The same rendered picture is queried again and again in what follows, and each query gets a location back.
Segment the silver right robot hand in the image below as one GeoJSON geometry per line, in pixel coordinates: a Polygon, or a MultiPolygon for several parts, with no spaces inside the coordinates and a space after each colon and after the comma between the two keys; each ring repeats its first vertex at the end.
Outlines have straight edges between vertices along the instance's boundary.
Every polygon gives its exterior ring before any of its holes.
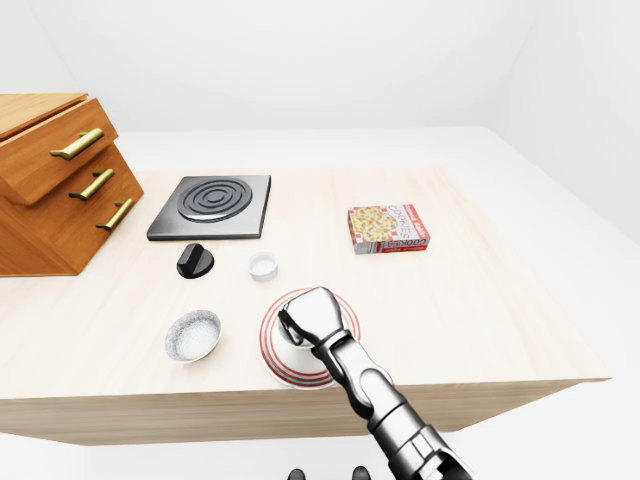
{"type": "Polygon", "coordinates": [[[278,312],[284,338],[296,347],[320,345],[344,330],[340,306],[333,293],[317,287],[289,300],[278,312]]]}

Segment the white plate with red rings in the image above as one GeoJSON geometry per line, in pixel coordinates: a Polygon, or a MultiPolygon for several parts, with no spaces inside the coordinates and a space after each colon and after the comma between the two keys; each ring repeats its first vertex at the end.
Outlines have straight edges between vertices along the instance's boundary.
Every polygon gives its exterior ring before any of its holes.
{"type": "Polygon", "coordinates": [[[281,383],[303,390],[322,389],[334,381],[310,346],[295,346],[288,341],[279,323],[278,312],[296,296],[309,291],[299,288],[281,295],[266,311],[259,327],[258,348],[268,372],[281,383]]]}

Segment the patterned grey white bowl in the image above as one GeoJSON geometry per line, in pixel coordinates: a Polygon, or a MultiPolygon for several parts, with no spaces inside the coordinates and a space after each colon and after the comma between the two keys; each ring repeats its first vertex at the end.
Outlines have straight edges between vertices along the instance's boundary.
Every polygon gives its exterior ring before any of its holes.
{"type": "Polygon", "coordinates": [[[206,357],[222,333],[219,317],[209,310],[195,310],[177,319],[165,337],[165,352],[177,362],[190,363],[206,357]]]}

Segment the flat dark stove plate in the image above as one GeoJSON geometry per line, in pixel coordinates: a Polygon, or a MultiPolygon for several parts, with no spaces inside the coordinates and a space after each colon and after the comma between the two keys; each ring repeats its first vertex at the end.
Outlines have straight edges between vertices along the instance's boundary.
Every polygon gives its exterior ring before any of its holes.
{"type": "Polygon", "coordinates": [[[258,239],[269,175],[186,176],[147,231],[150,241],[258,239]]]}

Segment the small white ramekin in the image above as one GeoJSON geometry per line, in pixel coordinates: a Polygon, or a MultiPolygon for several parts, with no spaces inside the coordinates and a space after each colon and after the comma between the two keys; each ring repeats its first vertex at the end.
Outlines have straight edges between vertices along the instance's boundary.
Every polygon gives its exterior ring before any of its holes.
{"type": "Polygon", "coordinates": [[[278,274],[277,259],[271,252],[256,252],[248,259],[248,271],[255,281],[270,281],[278,274]]]}

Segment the printed cookies box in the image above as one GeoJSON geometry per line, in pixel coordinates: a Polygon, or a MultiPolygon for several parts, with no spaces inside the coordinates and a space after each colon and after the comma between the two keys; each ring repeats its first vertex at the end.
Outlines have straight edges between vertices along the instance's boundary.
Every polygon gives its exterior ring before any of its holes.
{"type": "Polygon", "coordinates": [[[412,204],[353,207],[347,220],[357,255],[424,251],[431,239],[412,204]]]}

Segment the round black knob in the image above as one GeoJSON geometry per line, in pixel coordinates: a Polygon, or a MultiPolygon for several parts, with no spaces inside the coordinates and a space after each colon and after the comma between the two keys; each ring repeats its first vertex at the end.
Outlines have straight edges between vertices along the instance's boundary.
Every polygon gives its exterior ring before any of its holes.
{"type": "Polygon", "coordinates": [[[178,273],[186,279],[207,274],[214,266],[212,253],[199,243],[188,244],[177,262],[178,273]]]}

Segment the wooden cabinet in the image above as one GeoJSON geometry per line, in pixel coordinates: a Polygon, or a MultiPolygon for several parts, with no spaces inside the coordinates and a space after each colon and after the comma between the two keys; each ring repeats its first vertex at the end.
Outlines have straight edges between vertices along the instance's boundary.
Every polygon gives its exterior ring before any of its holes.
{"type": "MultiPolygon", "coordinates": [[[[0,94],[0,143],[89,99],[85,93],[0,94]]],[[[0,277],[79,274],[27,224],[22,206],[31,205],[0,196],[0,277]]]]}

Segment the large protruding wooden drawer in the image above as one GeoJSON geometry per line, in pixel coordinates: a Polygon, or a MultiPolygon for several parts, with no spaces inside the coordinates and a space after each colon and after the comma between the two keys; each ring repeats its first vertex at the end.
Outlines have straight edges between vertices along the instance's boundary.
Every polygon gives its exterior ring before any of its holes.
{"type": "Polygon", "coordinates": [[[96,98],[85,100],[0,143],[0,196],[32,205],[90,163],[117,138],[110,119],[96,98]],[[100,128],[104,137],[67,161],[50,155],[100,128]]]}

